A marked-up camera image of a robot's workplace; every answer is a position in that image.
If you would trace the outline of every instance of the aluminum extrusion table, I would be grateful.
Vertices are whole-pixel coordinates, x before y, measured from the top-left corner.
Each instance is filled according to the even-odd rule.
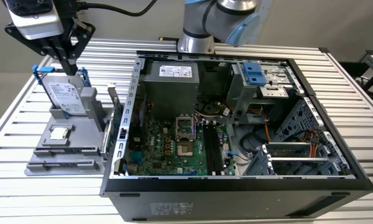
[[[92,39],[78,61],[90,70],[98,99],[111,106],[107,84],[126,100],[136,50],[176,51],[175,42]],[[330,53],[318,48],[216,45],[220,55],[294,58],[322,104],[373,182],[373,102]],[[50,57],[40,65],[60,67]],[[51,103],[34,77],[0,119],[0,224],[122,223],[108,198],[99,196],[103,175],[26,176],[24,169],[51,114]],[[236,223],[242,221],[219,221]],[[247,220],[263,223],[268,220]],[[300,224],[373,224],[373,193]]]

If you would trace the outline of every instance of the blue clip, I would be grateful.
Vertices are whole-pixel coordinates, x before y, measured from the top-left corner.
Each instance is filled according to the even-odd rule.
[[[56,71],[56,68],[55,67],[42,67],[39,71],[51,73],[51,72]]]
[[[36,80],[38,80],[39,85],[43,85],[43,81],[42,81],[42,77],[40,77],[40,75],[39,75],[38,68],[39,68],[39,65],[35,64],[35,65],[32,66],[32,74],[34,74],[34,76],[35,76],[35,78],[36,78]]]
[[[52,101],[52,98],[51,98],[51,96],[50,96],[50,94],[48,94],[48,91],[47,91],[46,86],[43,85],[43,80],[42,80],[42,77],[40,77],[40,75],[39,75],[39,72],[40,72],[40,71],[38,71],[38,68],[39,68],[39,65],[35,64],[35,65],[32,66],[32,74],[34,74],[34,76],[35,76],[35,78],[36,78],[36,80],[38,80],[39,85],[43,86],[44,92],[46,92],[46,94],[47,94],[47,96],[48,96],[48,99],[50,99],[50,101],[51,101],[51,104],[52,104],[52,108],[56,109],[56,104],[55,104],[55,102]]]
[[[84,77],[86,87],[92,87],[92,83],[90,82],[88,71],[87,71],[86,67],[82,67],[80,72],[82,72],[83,77]]]
[[[256,62],[244,62],[243,63],[243,72],[248,78],[250,85],[266,85],[267,78],[263,72],[262,66]]]
[[[239,155],[239,152],[234,152],[234,151],[227,150],[227,154]]]

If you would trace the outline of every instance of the label sticker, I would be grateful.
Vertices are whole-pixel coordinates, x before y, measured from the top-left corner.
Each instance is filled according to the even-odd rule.
[[[192,67],[163,65],[160,67],[159,76],[192,78]]]
[[[231,110],[228,109],[228,107],[224,109],[223,115],[228,116],[230,115]]]
[[[70,83],[50,83],[50,88],[62,109],[72,115],[86,114],[76,87]]]
[[[151,203],[151,211],[155,216],[191,215],[194,202]]]

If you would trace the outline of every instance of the connector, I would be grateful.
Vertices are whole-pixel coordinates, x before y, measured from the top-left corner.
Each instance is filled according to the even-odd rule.
[[[122,128],[119,138],[126,139],[126,134],[127,134],[127,130],[124,128]]]

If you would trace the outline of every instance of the orange wire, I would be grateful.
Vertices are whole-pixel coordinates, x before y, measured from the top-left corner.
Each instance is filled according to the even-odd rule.
[[[268,142],[271,142],[271,136],[270,136],[267,121],[268,121],[268,114],[267,114],[266,121],[264,121],[264,129],[266,129],[267,140],[268,140]]]
[[[318,147],[316,147],[316,149],[314,150],[314,157],[318,156]]]
[[[307,137],[308,137],[308,132],[306,132],[306,135],[304,135],[304,138],[302,139],[302,142],[306,142]]]
[[[315,154],[315,146],[314,146],[314,143],[311,142],[310,143],[310,157],[315,157],[316,154]]]

